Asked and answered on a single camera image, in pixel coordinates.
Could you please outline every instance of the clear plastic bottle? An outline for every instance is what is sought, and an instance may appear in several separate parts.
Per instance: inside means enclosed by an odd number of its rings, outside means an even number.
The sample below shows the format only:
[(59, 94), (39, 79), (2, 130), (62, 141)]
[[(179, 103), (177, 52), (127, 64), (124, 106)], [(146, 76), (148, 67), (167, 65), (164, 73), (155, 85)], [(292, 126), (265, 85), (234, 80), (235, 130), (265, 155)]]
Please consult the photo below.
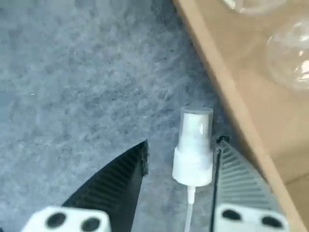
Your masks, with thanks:
[(262, 15), (285, 4), (287, 0), (222, 0), (232, 10), (245, 15)]
[(309, 17), (290, 20), (267, 44), (273, 79), (293, 89), (309, 89)]

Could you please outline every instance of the wooden table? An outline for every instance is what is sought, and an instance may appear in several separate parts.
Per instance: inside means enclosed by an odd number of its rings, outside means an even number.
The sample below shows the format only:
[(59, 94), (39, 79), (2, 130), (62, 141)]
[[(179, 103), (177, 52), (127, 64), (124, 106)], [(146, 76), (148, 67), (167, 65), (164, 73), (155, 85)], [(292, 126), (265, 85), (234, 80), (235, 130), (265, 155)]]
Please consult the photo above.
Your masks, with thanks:
[(272, 187), (291, 231), (309, 228), (309, 92), (277, 85), (266, 68), (266, 44), (309, 1), (290, 0), (249, 17), (221, 0), (174, 0), (250, 160)]

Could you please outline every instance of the gray carpet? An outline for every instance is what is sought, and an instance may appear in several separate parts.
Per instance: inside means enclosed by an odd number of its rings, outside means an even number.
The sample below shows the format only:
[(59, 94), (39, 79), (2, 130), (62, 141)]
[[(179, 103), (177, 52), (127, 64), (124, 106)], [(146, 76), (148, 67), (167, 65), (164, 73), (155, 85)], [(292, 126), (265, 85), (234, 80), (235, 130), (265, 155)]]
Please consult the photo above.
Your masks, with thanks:
[[(132, 231), (182, 231), (184, 105), (213, 107), (214, 133), (233, 133), (169, 0), (0, 0), (0, 227), (20, 231), (149, 139)], [(192, 232), (207, 231), (211, 192), (198, 189)]]

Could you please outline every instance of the clear plastic cap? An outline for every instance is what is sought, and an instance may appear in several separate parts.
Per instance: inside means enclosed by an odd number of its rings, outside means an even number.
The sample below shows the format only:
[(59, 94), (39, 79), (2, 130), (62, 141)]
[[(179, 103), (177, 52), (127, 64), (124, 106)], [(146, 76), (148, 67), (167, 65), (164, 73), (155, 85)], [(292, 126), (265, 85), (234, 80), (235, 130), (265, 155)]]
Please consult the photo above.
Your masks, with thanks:
[(206, 107), (182, 108), (182, 121), (179, 133), (178, 148), (181, 152), (211, 149), (213, 110)]
[(283, 5), (287, 0), (222, 0), (229, 8), (245, 15), (263, 15)]
[(273, 79), (287, 87), (309, 89), (309, 17), (283, 24), (267, 45), (267, 65)]

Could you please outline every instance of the spray cap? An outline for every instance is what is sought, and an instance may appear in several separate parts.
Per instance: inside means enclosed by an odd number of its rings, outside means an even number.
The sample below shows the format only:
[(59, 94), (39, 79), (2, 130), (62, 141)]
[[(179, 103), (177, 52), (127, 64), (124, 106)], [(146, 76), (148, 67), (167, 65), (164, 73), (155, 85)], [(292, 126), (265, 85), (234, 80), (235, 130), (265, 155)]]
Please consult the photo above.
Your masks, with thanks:
[(173, 178), (183, 185), (200, 187), (212, 180), (212, 118), (213, 110), (210, 108), (182, 108), (179, 141), (174, 151)]
[(190, 153), (209, 153), (211, 150), (212, 120), (213, 110), (210, 108), (183, 107), (178, 142), (179, 151), (186, 152), (189, 149)]

